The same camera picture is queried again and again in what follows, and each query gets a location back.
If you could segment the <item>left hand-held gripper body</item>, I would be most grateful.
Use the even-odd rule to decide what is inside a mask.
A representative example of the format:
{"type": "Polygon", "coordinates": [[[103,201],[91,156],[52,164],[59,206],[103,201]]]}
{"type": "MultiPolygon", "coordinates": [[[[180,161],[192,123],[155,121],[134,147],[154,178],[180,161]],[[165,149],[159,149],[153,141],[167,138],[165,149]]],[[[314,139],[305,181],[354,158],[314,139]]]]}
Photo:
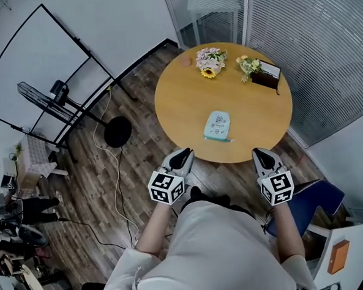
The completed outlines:
{"type": "Polygon", "coordinates": [[[151,174],[148,191],[151,199],[166,205],[174,204],[184,193],[188,171],[160,167],[151,174]]]}

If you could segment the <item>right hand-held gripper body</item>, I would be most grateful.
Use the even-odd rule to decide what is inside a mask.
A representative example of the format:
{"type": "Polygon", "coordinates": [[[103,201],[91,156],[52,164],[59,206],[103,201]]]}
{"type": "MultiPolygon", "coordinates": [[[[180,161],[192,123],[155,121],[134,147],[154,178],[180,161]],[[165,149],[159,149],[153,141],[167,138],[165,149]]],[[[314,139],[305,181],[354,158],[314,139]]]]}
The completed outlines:
{"type": "Polygon", "coordinates": [[[261,194],[271,206],[288,202],[293,197],[294,183],[289,170],[259,179],[258,183],[261,194]]]}

